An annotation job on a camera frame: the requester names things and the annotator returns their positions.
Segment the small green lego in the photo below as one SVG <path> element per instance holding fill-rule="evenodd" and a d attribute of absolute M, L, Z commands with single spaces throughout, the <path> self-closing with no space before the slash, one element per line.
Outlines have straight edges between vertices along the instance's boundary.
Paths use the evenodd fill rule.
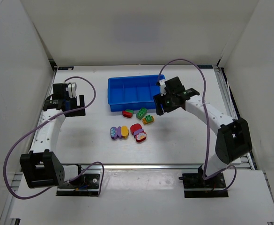
<path fill-rule="evenodd" d="M 147 115 L 147 116 L 144 117 L 143 120 L 144 120 L 145 122 L 150 122 L 150 121 L 152 121 L 152 116 L 151 116 L 151 115 Z"/>

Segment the green number two lego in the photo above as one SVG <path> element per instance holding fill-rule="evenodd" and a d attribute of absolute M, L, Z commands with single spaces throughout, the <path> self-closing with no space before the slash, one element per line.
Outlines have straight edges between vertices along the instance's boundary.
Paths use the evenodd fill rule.
<path fill-rule="evenodd" d="M 136 114 L 136 118 L 138 118 L 139 120 L 141 120 L 146 114 L 147 114 L 147 108 L 142 107 Z"/>

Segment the red green curved lego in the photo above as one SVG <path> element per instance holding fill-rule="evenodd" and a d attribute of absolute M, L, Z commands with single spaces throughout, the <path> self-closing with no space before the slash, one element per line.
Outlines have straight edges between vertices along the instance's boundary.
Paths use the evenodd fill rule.
<path fill-rule="evenodd" d="M 131 117 L 133 117 L 133 110 L 131 110 L 131 109 L 123 110 L 122 115 L 126 118 L 131 118 Z"/>

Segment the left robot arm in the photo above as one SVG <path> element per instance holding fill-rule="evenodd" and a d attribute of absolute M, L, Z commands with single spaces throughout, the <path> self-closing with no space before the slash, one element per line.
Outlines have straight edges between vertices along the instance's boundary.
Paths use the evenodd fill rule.
<path fill-rule="evenodd" d="M 54 84 L 52 97 L 44 102 L 42 119 L 49 122 L 37 131 L 29 152 L 20 157 L 20 165 L 30 188 L 58 187 L 80 172 L 78 165 L 63 166 L 54 154 L 66 117 L 86 115 L 83 109 L 53 119 L 58 113 L 85 106 L 83 95 L 79 96 L 80 104 L 77 104 L 76 89 L 77 85 L 74 82 Z"/>

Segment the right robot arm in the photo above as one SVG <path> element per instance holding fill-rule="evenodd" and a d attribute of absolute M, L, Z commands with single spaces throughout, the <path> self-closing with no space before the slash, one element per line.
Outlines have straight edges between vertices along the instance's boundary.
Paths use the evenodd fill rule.
<path fill-rule="evenodd" d="M 206 124 L 207 136 L 211 132 L 216 135 L 214 155 L 206 156 L 204 164 L 199 168 L 203 180 L 214 178 L 233 161 L 252 150 L 249 126 L 245 119 L 234 119 L 223 114 L 206 102 L 195 89 L 185 89 L 178 77 L 161 79 L 157 85 L 160 93 L 153 99 L 158 115 L 182 108 Z"/>

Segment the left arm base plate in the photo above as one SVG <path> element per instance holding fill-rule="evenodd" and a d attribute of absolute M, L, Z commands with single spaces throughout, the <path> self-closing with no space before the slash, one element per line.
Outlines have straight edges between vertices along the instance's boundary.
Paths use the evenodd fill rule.
<path fill-rule="evenodd" d="M 57 187 L 56 196 L 98 197 L 102 181 L 103 173 L 101 170 L 86 172 L 75 181 Z"/>

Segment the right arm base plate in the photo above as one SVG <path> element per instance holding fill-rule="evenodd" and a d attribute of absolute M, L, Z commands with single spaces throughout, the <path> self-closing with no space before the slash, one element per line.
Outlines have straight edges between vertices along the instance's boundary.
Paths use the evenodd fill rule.
<path fill-rule="evenodd" d="M 178 179 L 183 182 L 185 198 L 229 197 L 223 173 L 209 180 L 203 180 L 199 173 L 183 173 Z"/>

